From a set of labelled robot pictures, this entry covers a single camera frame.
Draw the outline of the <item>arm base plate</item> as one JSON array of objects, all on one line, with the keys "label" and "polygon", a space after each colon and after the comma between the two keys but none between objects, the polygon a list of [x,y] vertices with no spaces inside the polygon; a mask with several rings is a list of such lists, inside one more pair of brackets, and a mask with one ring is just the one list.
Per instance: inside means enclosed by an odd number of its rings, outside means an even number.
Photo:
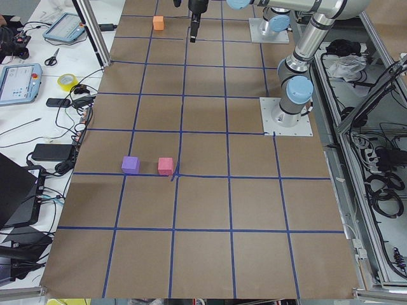
[{"label": "arm base plate", "polygon": [[250,18],[249,29],[252,43],[289,44],[287,28],[290,21],[287,15],[278,15],[266,21]]},{"label": "arm base plate", "polygon": [[280,98],[260,97],[263,133],[269,136],[312,137],[312,127],[307,108],[299,114],[287,114],[280,109]]}]

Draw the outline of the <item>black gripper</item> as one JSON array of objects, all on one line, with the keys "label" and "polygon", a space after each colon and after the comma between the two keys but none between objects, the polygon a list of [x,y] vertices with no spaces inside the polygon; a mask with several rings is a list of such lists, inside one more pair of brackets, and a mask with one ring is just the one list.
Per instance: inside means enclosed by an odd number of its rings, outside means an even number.
[{"label": "black gripper", "polygon": [[205,13],[209,5],[209,0],[189,0],[188,9],[193,13],[191,16],[190,23],[190,42],[195,43],[198,35],[198,30],[200,27],[201,14],[195,13]]}]

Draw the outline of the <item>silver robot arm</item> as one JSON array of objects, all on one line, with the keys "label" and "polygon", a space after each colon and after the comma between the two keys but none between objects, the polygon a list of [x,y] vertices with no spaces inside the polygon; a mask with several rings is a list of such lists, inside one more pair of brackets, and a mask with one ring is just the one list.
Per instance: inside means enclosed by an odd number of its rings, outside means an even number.
[{"label": "silver robot arm", "polygon": [[[249,19],[249,30],[253,43],[288,44],[287,29],[290,26],[290,10],[273,8],[268,1],[227,1],[233,10],[242,10],[249,5],[263,9],[261,18]],[[208,0],[189,0],[188,9],[191,12],[190,42],[195,43],[200,27],[201,15],[207,11]]]},{"label": "silver robot arm", "polygon": [[369,5],[369,1],[228,1],[234,10],[250,4],[313,13],[305,31],[291,55],[282,60],[278,75],[282,97],[272,111],[272,119],[284,127],[297,125],[301,111],[310,100],[314,86],[307,78],[309,63],[334,22],[358,16]]}]

